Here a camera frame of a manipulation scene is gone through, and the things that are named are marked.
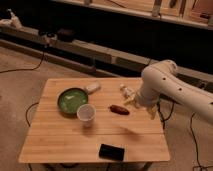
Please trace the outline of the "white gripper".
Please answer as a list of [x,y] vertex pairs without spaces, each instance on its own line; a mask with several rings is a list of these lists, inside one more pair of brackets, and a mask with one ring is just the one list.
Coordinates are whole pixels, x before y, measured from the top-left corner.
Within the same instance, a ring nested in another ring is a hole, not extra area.
[[[126,89],[126,86],[124,84],[120,84],[120,90],[121,91],[124,91]],[[125,91],[125,103],[124,103],[124,106],[127,106],[127,105],[133,105],[134,107],[138,107],[138,104],[137,104],[137,101],[135,99],[135,96],[136,96],[136,92],[135,91],[132,91],[131,89],[127,89]]]

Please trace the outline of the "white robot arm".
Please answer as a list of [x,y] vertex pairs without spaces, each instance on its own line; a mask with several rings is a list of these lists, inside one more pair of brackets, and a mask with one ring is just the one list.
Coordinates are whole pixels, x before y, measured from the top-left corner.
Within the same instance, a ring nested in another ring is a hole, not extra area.
[[133,102],[145,108],[154,107],[164,94],[213,124],[213,94],[181,81],[177,73],[174,61],[163,60],[142,70],[142,84],[137,91],[124,84],[120,85],[120,91],[127,99],[126,104]]

